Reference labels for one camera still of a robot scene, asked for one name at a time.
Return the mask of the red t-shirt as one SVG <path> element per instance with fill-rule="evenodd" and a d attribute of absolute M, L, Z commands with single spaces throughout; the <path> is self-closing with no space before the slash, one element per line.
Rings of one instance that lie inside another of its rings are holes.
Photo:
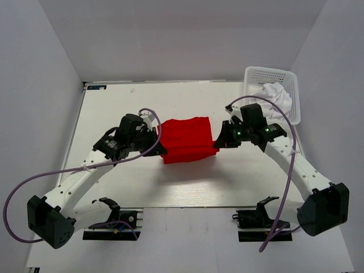
<path fill-rule="evenodd" d="M 160 142 L 167 150 L 162 155 L 164 164 L 195 162 L 220 151 L 214 148 L 209 117 L 169 119 L 158 127 L 158 132 L 162 134 Z"/>

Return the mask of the white t-shirt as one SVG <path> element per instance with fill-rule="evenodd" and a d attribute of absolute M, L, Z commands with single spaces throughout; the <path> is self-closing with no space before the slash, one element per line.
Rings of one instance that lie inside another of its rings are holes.
<path fill-rule="evenodd" d="M 278 83 L 266 83 L 260 88 L 249 91 L 249 95 L 265 98 L 273 102 L 288 117 L 292 109 L 292 99 L 284 90 L 284 87 Z M 264 100 L 249 98 L 249 104 L 260 104 L 263 116 L 267 119 L 283 120 L 284 117 L 274 106 Z"/>

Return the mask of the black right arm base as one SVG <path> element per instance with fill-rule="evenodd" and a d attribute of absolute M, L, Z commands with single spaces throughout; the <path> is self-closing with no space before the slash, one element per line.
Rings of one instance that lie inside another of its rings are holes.
<path fill-rule="evenodd" d="M 254 208 L 236 210 L 232 219 L 237 223 L 239 242 L 265 241 L 274 223 L 274 219 L 268 216 L 265 205 L 278 198 L 278 196 L 268 196 L 259 201 Z"/>

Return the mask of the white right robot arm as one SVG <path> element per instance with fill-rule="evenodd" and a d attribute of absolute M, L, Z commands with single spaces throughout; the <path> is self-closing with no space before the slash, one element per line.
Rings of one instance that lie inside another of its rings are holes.
<path fill-rule="evenodd" d="M 268 124 L 259 104 L 225 110 L 230 118 L 223 121 L 214 148 L 237 148 L 242 142 L 258 146 L 291 176 L 303 203 L 293 217 L 310 236 L 316 236 L 348 220 L 349 189 L 320 174 L 301 153 L 293 149 L 293 136 L 277 123 Z"/>

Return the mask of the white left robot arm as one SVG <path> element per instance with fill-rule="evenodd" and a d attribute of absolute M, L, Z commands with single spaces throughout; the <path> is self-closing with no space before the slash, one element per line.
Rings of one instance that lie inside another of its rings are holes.
<path fill-rule="evenodd" d="M 94 145 L 82 165 L 69 171 L 69 176 L 43 197 L 33 196 L 27 203 L 29 228 L 52 248 L 63 247 L 73 233 L 84 228 L 132 226 L 120 218 L 116 201 L 100 197 L 78 207 L 83 196 L 100 178 L 117 165 L 130 162 L 131 152 L 142 156 L 166 154 L 160 139 L 162 128 L 154 127 L 159 118 L 148 108 L 138 114 L 126 114 L 117 127 L 109 129 Z"/>

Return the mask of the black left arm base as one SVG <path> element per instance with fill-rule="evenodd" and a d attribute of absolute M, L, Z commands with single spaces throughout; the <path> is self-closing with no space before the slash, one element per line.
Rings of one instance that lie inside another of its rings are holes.
<path fill-rule="evenodd" d="M 137 241 L 143 226 L 143 209 L 121 208 L 114 200 L 103 197 L 97 201 L 106 205 L 110 213 L 105 220 L 97 220 L 84 229 L 85 241 Z"/>

